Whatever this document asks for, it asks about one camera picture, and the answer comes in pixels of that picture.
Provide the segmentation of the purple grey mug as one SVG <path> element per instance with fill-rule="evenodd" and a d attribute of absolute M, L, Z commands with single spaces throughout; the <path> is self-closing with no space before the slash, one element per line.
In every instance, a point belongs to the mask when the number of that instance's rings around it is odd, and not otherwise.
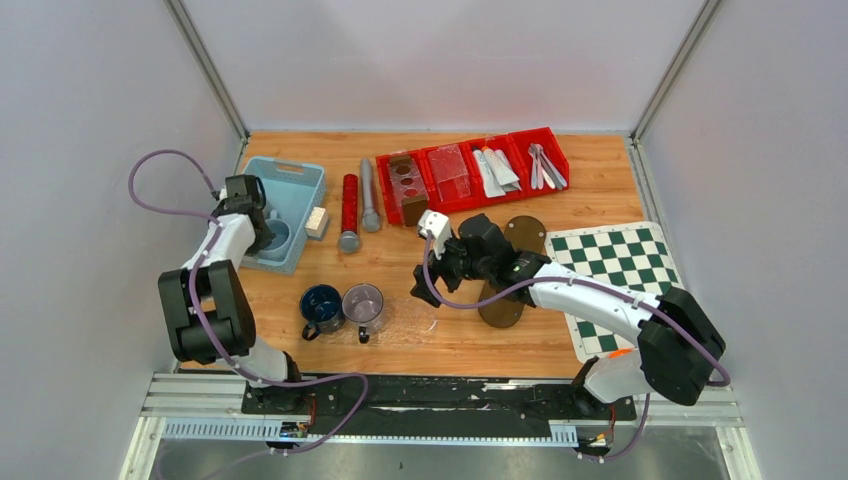
<path fill-rule="evenodd" d="M 360 344 L 367 344 L 387 322 L 385 298 L 374 285 L 360 283 L 342 297 L 342 313 L 354 325 Z"/>

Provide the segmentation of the dark blue mug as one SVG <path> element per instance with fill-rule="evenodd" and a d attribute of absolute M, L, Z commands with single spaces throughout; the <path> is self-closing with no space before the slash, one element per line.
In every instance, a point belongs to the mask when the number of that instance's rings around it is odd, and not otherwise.
<path fill-rule="evenodd" d="M 322 334 L 335 333 L 345 323 L 342 296 L 327 284 L 308 288 L 300 298 L 299 311 L 306 322 L 301 333 L 306 341 L 313 341 Z"/>

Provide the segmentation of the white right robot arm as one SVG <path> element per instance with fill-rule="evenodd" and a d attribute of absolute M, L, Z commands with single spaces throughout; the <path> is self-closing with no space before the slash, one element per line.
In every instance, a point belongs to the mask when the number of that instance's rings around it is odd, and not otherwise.
<path fill-rule="evenodd" d="M 447 216 L 427 210 L 417 223 L 425 240 L 411 295 L 433 307 L 459 305 L 436 288 L 455 291 L 481 280 L 501 299 L 587 320 L 631 343 L 632 353 L 593 357 L 571 382 L 571 403 L 584 417 L 633 395 L 658 393 L 692 406 L 706 387 L 725 387 L 730 374 L 720 359 L 726 343 L 693 295 L 677 287 L 639 292 L 582 275 L 546 255 L 515 248 L 484 214 L 453 230 Z"/>

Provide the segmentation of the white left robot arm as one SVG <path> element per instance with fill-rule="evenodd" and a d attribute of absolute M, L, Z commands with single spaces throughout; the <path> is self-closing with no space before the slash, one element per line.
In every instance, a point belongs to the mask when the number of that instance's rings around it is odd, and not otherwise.
<path fill-rule="evenodd" d="M 264 215 L 264 186 L 254 175 L 231 176 L 218 199 L 201 246 L 158 279 L 172 351 L 180 361 L 226 367 L 245 378 L 257 398 L 268 388 L 279 411 L 296 412 L 306 400 L 302 375 L 291 355 L 258 336 L 238 276 L 244 256 L 275 240 Z"/>

